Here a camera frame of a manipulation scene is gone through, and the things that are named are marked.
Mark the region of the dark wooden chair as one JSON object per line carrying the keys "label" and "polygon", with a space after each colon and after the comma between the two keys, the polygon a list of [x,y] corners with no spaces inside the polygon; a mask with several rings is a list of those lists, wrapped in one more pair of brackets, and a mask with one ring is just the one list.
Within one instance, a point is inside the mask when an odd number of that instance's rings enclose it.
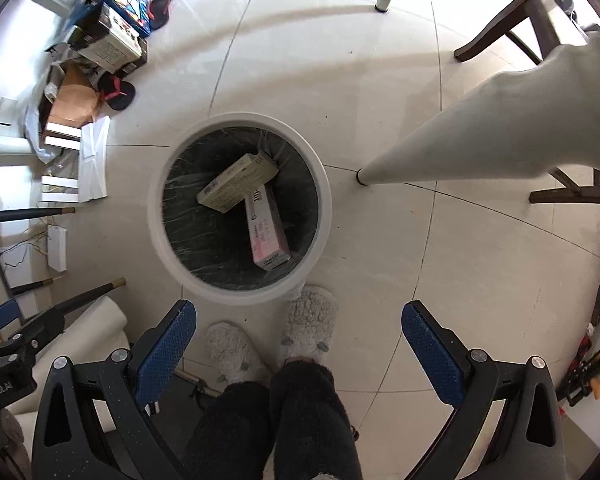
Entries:
{"label": "dark wooden chair", "polygon": [[560,187],[531,193],[530,203],[600,204],[600,35],[582,46],[561,44],[545,0],[513,0],[454,58],[474,58],[524,20],[541,53],[532,70],[496,76],[477,91],[479,108],[469,115],[478,136],[471,174],[550,174]]}

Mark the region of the white blue medicine box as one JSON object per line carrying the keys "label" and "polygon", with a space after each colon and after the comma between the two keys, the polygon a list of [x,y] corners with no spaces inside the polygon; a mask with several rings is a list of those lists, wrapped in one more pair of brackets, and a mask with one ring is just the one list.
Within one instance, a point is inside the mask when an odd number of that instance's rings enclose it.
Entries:
{"label": "white blue medicine box", "polygon": [[276,174],[278,167],[267,154],[245,154],[203,188],[196,199],[202,206],[225,214]]}

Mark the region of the grey fuzzy left slipper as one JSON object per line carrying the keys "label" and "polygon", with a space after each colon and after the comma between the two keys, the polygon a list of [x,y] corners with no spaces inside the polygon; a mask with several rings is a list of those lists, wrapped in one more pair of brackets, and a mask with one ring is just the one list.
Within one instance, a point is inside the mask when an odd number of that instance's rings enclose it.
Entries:
{"label": "grey fuzzy left slipper", "polygon": [[210,325],[204,344],[210,360],[227,385],[242,382],[267,385],[270,381],[270,369],[239,326],[225,321]]}

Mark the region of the white round trash bin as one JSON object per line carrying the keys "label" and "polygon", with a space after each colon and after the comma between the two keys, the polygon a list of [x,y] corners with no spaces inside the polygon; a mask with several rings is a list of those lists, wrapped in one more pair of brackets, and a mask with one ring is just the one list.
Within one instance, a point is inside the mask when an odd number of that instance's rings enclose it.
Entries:
{"label": "white round trash bin", "polygon": [[[278,171],[273,195],[290,249],[271,271],[253,261],[247,209],[227,212],[198,193],[244,155],[263,153]],[[194,296],[227,306],[254,306],[300,294],[326,246],[332,190],[308,141],[278,119],[236,112],[212,116],[183,134],[152,179],[148,196],[152,244],[169,272]]]}

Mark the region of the grey fuzzy slipper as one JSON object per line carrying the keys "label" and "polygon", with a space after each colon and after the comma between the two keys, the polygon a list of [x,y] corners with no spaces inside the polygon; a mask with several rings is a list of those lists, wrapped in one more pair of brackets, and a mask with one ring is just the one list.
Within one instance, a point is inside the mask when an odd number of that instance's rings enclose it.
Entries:
{"label": "grey fuzzy slipper", "polygon": [[267,385],[270,381],[270,369],[239,326],[225,321],[210,325],[204,344],[210,360],[227,385],[242,382]]}
{"label": "grey fuzzy slipper", "polygon": [[322,364],[332,346],[338,302],[328,290],[306,285],[289,304],[278,365],[305,360]]}

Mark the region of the grey fuzzy right slipper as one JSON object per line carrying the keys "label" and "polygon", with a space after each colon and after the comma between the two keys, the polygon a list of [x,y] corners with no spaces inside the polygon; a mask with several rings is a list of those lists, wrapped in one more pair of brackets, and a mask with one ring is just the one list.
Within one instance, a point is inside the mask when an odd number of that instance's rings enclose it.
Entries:
{"label": "grey fuzzy right slipper", "polygon": [[338,302],[328,290],[306,285],[289,304],[278,365],[305,360],[322,364],[332,346]]}

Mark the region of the long white pink box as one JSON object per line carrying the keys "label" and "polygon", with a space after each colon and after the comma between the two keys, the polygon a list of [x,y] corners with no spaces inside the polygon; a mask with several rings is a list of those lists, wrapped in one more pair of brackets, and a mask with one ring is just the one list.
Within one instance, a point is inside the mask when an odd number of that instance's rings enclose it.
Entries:
{"label": "long white pink box", "polygon": [[262,184],[245,198],[253,262],[272,271],[291,258],[273,193]]}

